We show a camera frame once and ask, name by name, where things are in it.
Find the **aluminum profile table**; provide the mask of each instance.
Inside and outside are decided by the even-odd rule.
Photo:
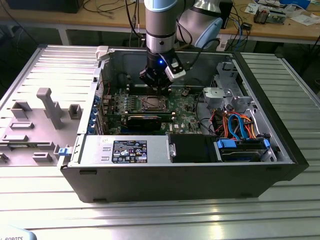
[[[53,48],[60,56],[96,50],[47,50]],[[38,49],[14,84],[25,82],[47,54]],[[259,198],[91,204],[79,201],[55,166],[0,167],[1,223],[32,230],[38,240],[320,239],[319,100],[284,59],[242,56],[310,164],[297,178],[275,184]],[[91,61],[78,69],[94,69],[96,64]]]

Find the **workbench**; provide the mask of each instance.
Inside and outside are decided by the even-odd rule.
[[[55,85],[41,74],[64,73],[60,87],[53,88],[56,96],[71,93],[68,86],[74,83],[83,86],[85,91],[73,90],[82,93],[81,98],[68,103],[83,104],[94,71],[87,72],[98,65],[96,50],[38,48],[0,101],[1,134],[12,118],[8,109],[16,99],[33,103],[34,89]],[[320,101],[284,59],[261,53],[242,56],[310,165],[295,179],[276,183],[259,198],[99,204],[81,202],[57,166],[2,165],[0,223],[33,231],[38,240],[318,240]],[[58,72],[50,64],[52,58],[70,66]],[[85,68],[76,68],[73,62]],[[77,79],[67,73],[76,74]],[[63,108],[64,100],[55,99]]]
[[[97,4],[112,3],[113,0],[97,0]],[[252,24],[252,29],[248,37],[253,41],[266,41],[278,43],[297,43],[297,44],[314,44],[320,33],[320,24],[305,26],[291,19],[286,19],[284,24],[267,23],[265,25],[254,23],[253,14],[244,13],[244,7],[250,0],[235,0],[235,7],[238,14],[243,18],[244,22]],[[116,4],[107,5],[103,9],[114,9],[124,5],[121,0]],[[9,13],[22,25],[26,27],[52,28],[57,29],[63,45],[71,45],[67,30],[87,30],[87,31],[102,31],[102,32],[131,32],[128,22],[125,7],[113,11],[113,18],[101,15],[96,12],[89,12],[83,7],[78,13],[63,13],[63,12],[47,12],[33,10],[11,10],[8,5],[5,5]],[[86,4],[90,10],[96,11],[95,1],[92,0]],[[134,12],[134,4],[129,6],[131,16]],[[145,6],[143,3],[139,5],[140,9],[140,28],[142,33],[145,33]],[[308,11],[320,11],[320,6],[310,4]],[[16,25],[16,23],[0,9],[0,25]],[[226,41],[233,39],[237,34],[237,29],[234,23],[229,20],[226,29],[221,29],[219,38],[221,38],[221,46],[223,49],[226,46]]]

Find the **table leg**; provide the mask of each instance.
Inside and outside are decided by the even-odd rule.
[[[62,28],[58,28],[58,31],[59,31],[59,35],[60,35],[60,38],[61,38],[62,45],[72,45],[71,41],[70,41],[70,39],[68,37],[67,30],[66,29],[62,29]]]
[[[12,31],[12,27],[8,25],[0,25],[0,29],[8,35],[9,38],[13,38],[15,36],[14,32]]]

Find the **warning label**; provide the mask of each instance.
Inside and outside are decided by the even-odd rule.
[[[147,163],[147,141],[114,141],[112,162],[115,164]]]

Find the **metal bracket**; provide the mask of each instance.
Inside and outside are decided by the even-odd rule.
[[[231,99],[231,105],[238,113],[244,113],[250,106],[253,99],[250,96],[235,96]]]
[[[114,50],[111,50],[109,46],[98,46],[95,51],[95,58],[97,61],[106,60],[109,58],[109,54],[113,53]]]
[[[177,156],[176,145],[174,143],[169,144],[169,154],[170,154],[170,157],[173,157],[173,158]]]

